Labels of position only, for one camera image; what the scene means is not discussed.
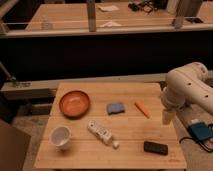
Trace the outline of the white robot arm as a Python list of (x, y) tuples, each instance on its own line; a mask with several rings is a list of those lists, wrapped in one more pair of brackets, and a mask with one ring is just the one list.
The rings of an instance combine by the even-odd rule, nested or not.
[(208, 69), (200, 62), (186, 64), (166, 74), (166, 86), (160, 95), (164, 106), (163, 124), (168, 125), (186, 102), (197, 104), (213, 115), (213, 88), (205, 83), (207, 78)]

